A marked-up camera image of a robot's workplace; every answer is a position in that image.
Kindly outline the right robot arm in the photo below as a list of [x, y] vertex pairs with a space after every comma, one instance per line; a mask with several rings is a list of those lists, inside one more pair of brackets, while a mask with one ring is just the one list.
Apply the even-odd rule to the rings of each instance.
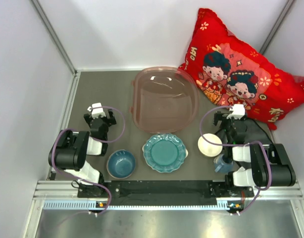
[[229, 119], [227, 114], [216, 112], [213, 124], [224, 146], [214, 159], [215, 172], [225, 173], [225, 191], [238, 195], [243, 187], [290, 187], [296, 183], [296, 174], [283, 144], [252, 144], [246, 117]]

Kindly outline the dark blue ceramic bowl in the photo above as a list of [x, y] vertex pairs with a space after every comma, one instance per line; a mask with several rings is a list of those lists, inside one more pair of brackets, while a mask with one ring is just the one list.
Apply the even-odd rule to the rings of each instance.
[[135, 170], [136, 159], [127, 150], [117, 150], [112, 153], [107, 161], [107, 171], [115, 179], [126, 179]]

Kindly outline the pink translucent plastic bin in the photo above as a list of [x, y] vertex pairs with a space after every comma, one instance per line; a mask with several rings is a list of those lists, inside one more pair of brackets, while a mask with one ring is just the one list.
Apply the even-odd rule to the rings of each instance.
[[184, 70], [156, 66], [141, 70], [132, 82], [135, 125], [149, 133], [173, 133], [187, 127], [199, 109], [199, 91]]

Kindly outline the dark grey cloth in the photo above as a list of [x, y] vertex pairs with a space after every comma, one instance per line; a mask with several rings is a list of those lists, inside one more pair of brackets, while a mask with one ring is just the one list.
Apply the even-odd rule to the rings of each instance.
[[[262, 144], [272, 144], [269, 134], [253, 119], [246, 119], [245, 124], [247, 125], [247, 134], [245, 137], [244, 144], [253, 141], [260, 141]], [[219, 130], [215, 133], [220, 139], [222, 138], [222, 129], [221, 125]]]

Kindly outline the left aluminium corner post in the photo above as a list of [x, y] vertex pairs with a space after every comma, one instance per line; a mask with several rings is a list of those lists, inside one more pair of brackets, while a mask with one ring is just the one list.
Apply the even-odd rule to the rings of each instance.
[[59, 54], [61, 55], [62, 59], [64, 60], [66, 66], [69, 68], [70, 72], [73, 75], [77, 74], [77, 69], [74, 67], [71, 59], [69, 58], [66, 50], [64, 49], [63, 44], [61, 43], [58, 35], [56, 34], [49, 18], [47, 17], [41, 3], [38, 0], [29, 0], [29, 2], [32, 4], [33, 8], [37, 12], [39, 18], [41, 19], [44, 27], [46, 28], [51, 40], [55, 44]]

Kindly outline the aluminium front frame rail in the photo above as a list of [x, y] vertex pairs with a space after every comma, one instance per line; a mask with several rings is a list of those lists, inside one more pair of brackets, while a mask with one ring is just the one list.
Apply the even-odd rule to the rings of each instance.
[[114, 180], [108, 191], [75, 181], [37, 183], [33, 199], [45, 210], [242, 210], [250, 201], [295, 200], [303, 195], [298, 184], [270, 187], [230, 187], [223, 181]]

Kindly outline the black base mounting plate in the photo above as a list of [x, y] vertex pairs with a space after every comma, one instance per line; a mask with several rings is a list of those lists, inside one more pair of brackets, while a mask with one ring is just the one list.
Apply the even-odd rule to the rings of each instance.
[[104, 185], [111, 192], [111, 206], [213, 205], [222, 197], [254, 197], [251, 187], [230, 187], [223, 181], [113, 180]]

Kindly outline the aluminium corner post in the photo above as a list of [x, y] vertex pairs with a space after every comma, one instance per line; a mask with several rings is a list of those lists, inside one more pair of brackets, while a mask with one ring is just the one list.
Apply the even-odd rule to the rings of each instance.
[[262, 44], [262, 46], [259, 50], [260, 54], [263, 55], [266, 52], [266, 50], [268, 49], [272, 40], [274, 39], [276, 33], [278, 32], [279, 28], [283, 24], [285, 18], [287, 17], [287, 15], [291, 11], [291, 9], [292, 9], [292, 7], [294, 6], [295, 3], [296, 3], [296, 0], [287, 0], [286, 1], [283, 9], [281, 10], [279, 16], [277, 17], [275, 23], [273, 24], [269, 34], [267, 35], [265, 41], [263, 42], [263, 44]]
[[56, 34], [49, 18], [47, 17], [41, 3], [38, 0], [29, 0], [29, 2], [32, 4], [33, 8], [37, 12], [39, 18], [41, 19], [44, 27], [46, 28], [51, 40], [55, 44], [59, 54], [61, 55], [62, 59], [64, 60], [66, 66], [69, 68], [70, 72], [73, 75], [77, 74], [77, 69], [74, 67], [71, 59], [69, 58], [66, 50], [64, 49], [63, 44], [61, 43], [58, 35]]

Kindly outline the red cartoon print pillow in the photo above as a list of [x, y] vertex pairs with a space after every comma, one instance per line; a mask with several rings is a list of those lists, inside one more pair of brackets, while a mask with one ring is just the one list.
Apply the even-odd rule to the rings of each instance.
[[218, 106], [244, 106], [248, 117], [271, 130], [304, 104], [304, 77], [291, 75], [239, 40], [217, 14], [200, 8], [180, 68]]

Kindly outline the white ceramic bowl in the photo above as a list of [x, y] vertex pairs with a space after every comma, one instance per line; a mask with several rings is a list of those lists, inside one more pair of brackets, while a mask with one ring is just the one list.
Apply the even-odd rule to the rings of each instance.
[[215, 157], [219, 155], [222, 152], [223, 147], [213, 145], [208, 141], [213, 142], [215, 144], [222, 144], [221, 139], [217, 135], [211, 133], [204, 134], [203, 136], [206, 140], [204, 140], [202, 136], [198, 139], [199, 151], [207, 157]]

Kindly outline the blue speckled ceramic cup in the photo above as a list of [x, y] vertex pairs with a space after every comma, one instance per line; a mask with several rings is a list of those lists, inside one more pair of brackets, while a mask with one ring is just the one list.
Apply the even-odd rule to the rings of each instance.
[[234, 162], [225, 158], [224, 154], [216, 156], [213, 160], [214, 171], [216, 173], [228, 173], [231, 172], [234, 166]]

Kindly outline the right aluminium corner post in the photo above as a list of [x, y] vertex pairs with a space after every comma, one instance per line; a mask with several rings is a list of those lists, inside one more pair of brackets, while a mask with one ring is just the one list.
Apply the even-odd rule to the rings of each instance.
[[273, 24], [269, 34], [267, 35], [265, 41], [263, 42], [263, 44], [262, 44], [262, 46], [259, 50], [260, 54], [263, 55], [266, 52], [266, 50], [268, 49], [272, 40], [274, 39], [276, 33], [278, 32], [279, 28], [283, 24], [285, 18], [287, 17], [287, 15], [291, 11], [291, 9], [292, 9], [292, 7], [294, 6], [295, 3], [296, 3], [296, 0], [287, 0], [286, 1], [283, 9], [281, 10], [279, 16], [277, 17], [275, 23]]

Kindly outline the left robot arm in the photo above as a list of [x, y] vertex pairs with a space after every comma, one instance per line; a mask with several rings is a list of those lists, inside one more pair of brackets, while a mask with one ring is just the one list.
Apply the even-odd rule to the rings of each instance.
[[86, 157], [104, 156], [107, 152], [109, 127], [117, 124], [113, 111], [107, 112], [108, 115], [99, 109], [98, 113], [84, 114], [90, 131], [65, 131], [49, 152], [50, 166], [79, 178], [72, 185], [77, 185], [80, 197], [100, 197], [106, 190], [103, 175], [86, 161]]

